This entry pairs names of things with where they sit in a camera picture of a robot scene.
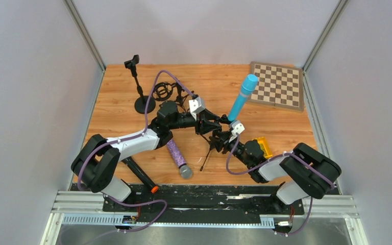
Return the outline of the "round base microphone stand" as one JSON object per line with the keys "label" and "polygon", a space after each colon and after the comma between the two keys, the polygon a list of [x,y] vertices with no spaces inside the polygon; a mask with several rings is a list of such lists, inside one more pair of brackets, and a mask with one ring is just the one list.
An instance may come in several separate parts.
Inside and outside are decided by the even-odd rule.
{"label": "round base microphone stand", "polygon": [[136,65],[138,63],[139,63],[139,55],[134,55],[131,60],[124,62],[125,68],[131,71],[131,75],[134,78],[134,81],[136,83],[136,89],[139,94],[139,98],[134,103],[134,108],[136,112],[138,112],[139,114],[144,114],[145,107],[147,106],[148,107],[147,113],[150,113],[155,109],[156,103],[155,101],[148,102],[149,97],[143,94],[143,89],[140,86],[137,78]]}

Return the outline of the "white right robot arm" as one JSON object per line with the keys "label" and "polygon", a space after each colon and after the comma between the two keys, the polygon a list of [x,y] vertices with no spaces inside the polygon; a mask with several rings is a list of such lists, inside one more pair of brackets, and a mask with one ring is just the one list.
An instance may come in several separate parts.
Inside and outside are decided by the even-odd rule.
{"label": "white right robot arm", "polygon": [[210,146],[218,152],[237,158],[257,183],[268,183],[283,176],[291,178],[275,191],[276,199],[285,205],[305,198],[322,199],[335,188],[341,175],[340,166],[305,143],[298,143],[291,151],[267,158],[258,140],[241,143],[231,132],[214,132],[209,137]]}

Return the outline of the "blue toy microphone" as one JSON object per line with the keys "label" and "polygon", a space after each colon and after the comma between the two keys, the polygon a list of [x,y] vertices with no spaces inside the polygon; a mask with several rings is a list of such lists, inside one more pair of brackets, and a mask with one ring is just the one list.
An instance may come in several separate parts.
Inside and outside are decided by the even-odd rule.
{"label": "blue toy microphone", "polygon": [[248,100],[249,96],[255,90],[256,85],[258,84],[258,77],[254,74],[249,74],[246,76],[244,81],[241,84],[240,92],[234,101],[234,104],[227,116],[229,121],[234,121],[237,119],[241,109],[243,108],[244,104]]}

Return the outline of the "wooden chessboard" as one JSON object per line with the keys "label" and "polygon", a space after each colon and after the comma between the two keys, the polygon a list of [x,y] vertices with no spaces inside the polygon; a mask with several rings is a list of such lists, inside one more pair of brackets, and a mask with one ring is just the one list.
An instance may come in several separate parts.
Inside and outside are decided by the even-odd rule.
{"label": "wooden chessboard", "polygon": [[251,62],[250,72],[258,84],[249,101],[288,111],[303,112],[304,86],[301,68]]}

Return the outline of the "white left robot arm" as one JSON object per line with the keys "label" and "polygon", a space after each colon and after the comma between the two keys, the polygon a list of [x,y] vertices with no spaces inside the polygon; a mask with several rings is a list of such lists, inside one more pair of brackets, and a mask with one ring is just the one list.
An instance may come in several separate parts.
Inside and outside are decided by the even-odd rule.
{"label": "white left robot arm", "polygon": [[165,146],[173,138],[174,129],[194,128],[199,135],[222,129],[221,118],[198,102],[189,101],[194,112],[180,113],[175,102],[165,101],[146,129],[115,138],[92,136],[71,164],[71,170],[93,193],[102,192],[124,201],[132,190],[125,181],[114,176],[120,161]]}

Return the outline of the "black tripod clip stand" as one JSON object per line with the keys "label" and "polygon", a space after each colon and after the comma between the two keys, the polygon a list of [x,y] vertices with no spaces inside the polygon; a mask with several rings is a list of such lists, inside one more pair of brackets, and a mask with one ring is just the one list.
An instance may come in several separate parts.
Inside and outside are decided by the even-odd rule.
{"label": "black tripod clip stand", "polygon": [[211,122],[206,116],[202,115],[200,118],[200,127],[199,134],[208,142],[209,150],[207,155],[205,156],[205,160],[200,167],[200,171],[202,172],[204,169],[204,165],[213,149],[216,149],[218,152],[224,149],[225,145],[229,141],[232,136],[232,130],[229,129],[227,131],[222,131],[221,124],[231,124],[232,122],[228,119],[228,117],[224,114],[221,117],[216,117]]}

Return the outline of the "yellow toy brick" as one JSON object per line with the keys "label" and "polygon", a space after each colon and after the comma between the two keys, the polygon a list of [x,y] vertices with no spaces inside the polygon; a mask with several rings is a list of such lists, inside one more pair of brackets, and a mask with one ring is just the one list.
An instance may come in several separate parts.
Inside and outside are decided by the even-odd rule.
{"label": "yellow toy brick", "polygon": [[258,137],[256,138],[257,143],[259,144],[261,150],[264,152],[264,158],[269,159],[273,157],[272,150],[268,144],[268,141],[265,137]]}

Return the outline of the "purple glitter microphone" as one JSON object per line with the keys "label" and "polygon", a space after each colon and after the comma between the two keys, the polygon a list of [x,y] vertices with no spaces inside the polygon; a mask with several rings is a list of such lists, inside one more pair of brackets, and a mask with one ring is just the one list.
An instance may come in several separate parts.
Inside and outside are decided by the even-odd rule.
{"label": "purple glitter microphone", "polygon": [[167,149],[171,154],[177,168],[179,169],[180,176],[183,179],[190,179],[193,176],[191,168],[188,166],[185,158],[183,157],[181,151],[176,145],[175,141],[171,139],[167,144]]}

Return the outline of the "tripod stand with shock mount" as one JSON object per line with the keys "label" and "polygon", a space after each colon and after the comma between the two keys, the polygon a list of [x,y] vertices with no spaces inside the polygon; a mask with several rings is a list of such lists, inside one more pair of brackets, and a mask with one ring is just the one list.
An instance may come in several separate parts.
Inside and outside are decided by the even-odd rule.
{"label": "tripod stand with shock mount", "polygon": [[185,108],[185,102],[188,97],[188,94],[183,96],[182,92],[184,91],[184,89],[176,82],[160,82],[156,84],[152,93],[152,97],[158,102],[167,101],[170,99],[175,90],[177,91],[177,96],[174,102],[179,107],[181,107],[184,112],[188,112],[188,109]]}

